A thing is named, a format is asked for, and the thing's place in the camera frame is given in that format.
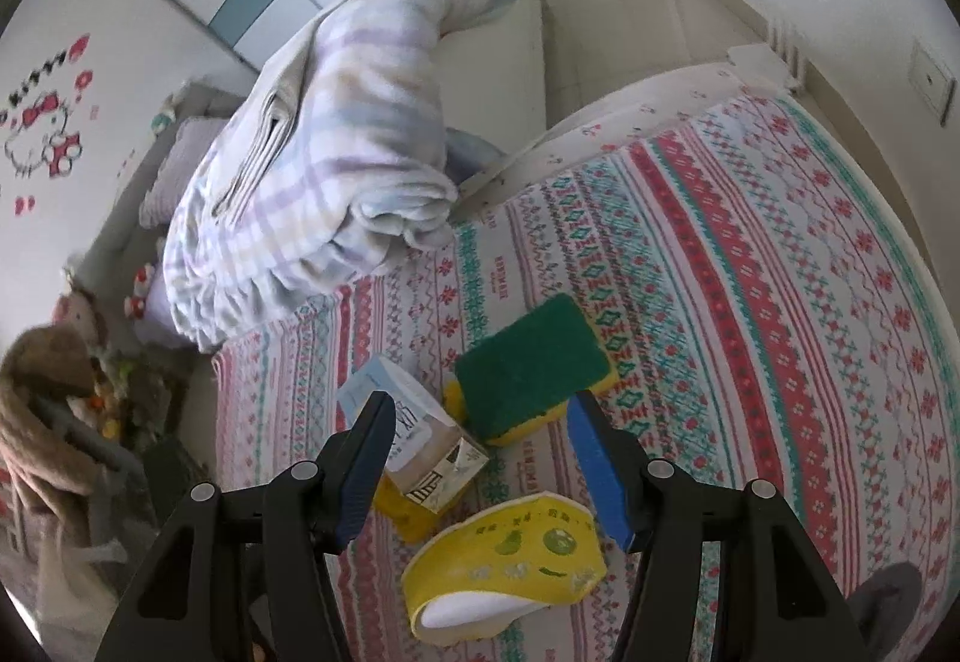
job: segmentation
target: purple pillow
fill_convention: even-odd
[[[140,225],[144,229],[170,223],[176,205],[186,193],[190,178],[226,125],[227,119],[223,118],[184,119],[176,130],[173,147],[160,165],[157,180],[140,205]]]

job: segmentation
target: kitchen sponge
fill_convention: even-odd
[[[446,389],[454,416],[483,442],[507,445],[565,413],[566,400],[617,381],[597,334],[568,294],[548,299],[473,347],[454,365]]]

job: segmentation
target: light switch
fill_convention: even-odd
[[[933,60],[919,41],[913,44],[913,55],[910,58],[910,83],[936,116],[937,122],[943,125],[947,119],[947,110],[953,98],[953,86],[956,80],[953,79],[952,74]]]

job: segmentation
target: pink and teal patterned sheet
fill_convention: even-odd
[[[216,360],[220,482],[264,483],[315,456],[343,425],[337,387],[373,354],[439,394],[464,350],[567,291],[617,365],[603,405],[648,453],[705,482],[776,483],[845,594],[892,563],[919,569],[920,608],[888,657],[914,659],[960,589],[960,344],[928,270],[792,100],[742,92],[652,136],[617,117],[568,132],[600,155],[459,225],[449,247],[229,343]],[[589,504],[563,422],[492,456],[453,520],[542,490]],[[451,649],[409,631],[400,573],[414,551],[373,514],[336,563],[356,658],[613,652],[635,574],[613,542],[582,603]],[[709,659],[716,565],[708,550],[694,659]]]

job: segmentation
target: floor tile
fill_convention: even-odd
[[[555,44],[560,57],[572,60],[581,80],[637,69],[644,54],[632,34],[628,9],[622,0],[546,0],[554,18]],[[569,84],[568,67],[548,85]]]
[[[553,8],[544,4],[544,82],[547,93],[580,82],[576,52],[572,32],[557,20]]]
[[[209,357],[198,357],[176,434],[187,453],[216,480],[217,382]]]
[[[672,65],[649,66],[641,70],[623,71],[619,74],[609,74],[598,80],[587,80],[581,83],[580,93],[583,100],[583,106],[593,103],[599,98],[606,97],[614,91],[619,91],[624,86],[631,83],[640,82],[640,80],[652,77],[654,74],[661,74],[664,71],[670,71],[677,67]]]
[[[729,47],[760,42],[755,31],[717,0],[676,0],[683,36],[694,64],[720,61]]]
[[[548,92],[546,95],[546,127],[553,127],[583,106],[584,101],[581,98],[579,85]]]
[[[690,63],[683,24],[676,0],[620,0],[630,25],[630,38],[638,46],[641,63],[669,65],[670,68]]]

